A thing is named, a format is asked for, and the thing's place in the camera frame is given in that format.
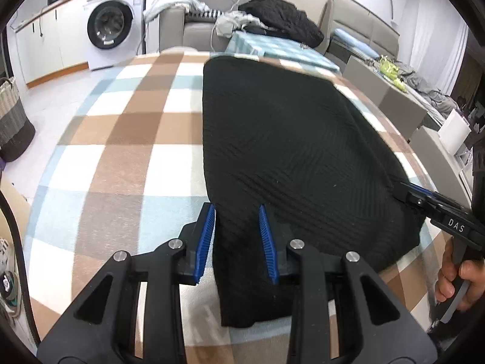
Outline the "person's right hand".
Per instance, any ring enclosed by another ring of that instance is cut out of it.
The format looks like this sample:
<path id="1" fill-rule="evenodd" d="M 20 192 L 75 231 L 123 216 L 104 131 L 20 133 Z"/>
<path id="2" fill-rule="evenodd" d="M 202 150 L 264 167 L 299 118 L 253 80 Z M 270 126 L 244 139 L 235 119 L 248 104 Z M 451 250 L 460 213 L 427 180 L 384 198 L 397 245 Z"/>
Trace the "person's right hand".
<path id="1" fill-rule="evenodd" d="M 485 271 L 484 260 L 464 261 L 461 266 L 455 265 L 452 261 L 454 254 L 454 240 L 451 238 L 445 247 L 442 256 L 441 269 L 438 272 L 438 279 L 435 284 L 435 298 L 438 302 L 444 302 L 451 298 L 455 293 L 452 282 L 460 277 L 463 280 L 470 281 L 470 286 L 457 310 L 466 312 L 478 299 L 484 295 L 485 290 Z"/>

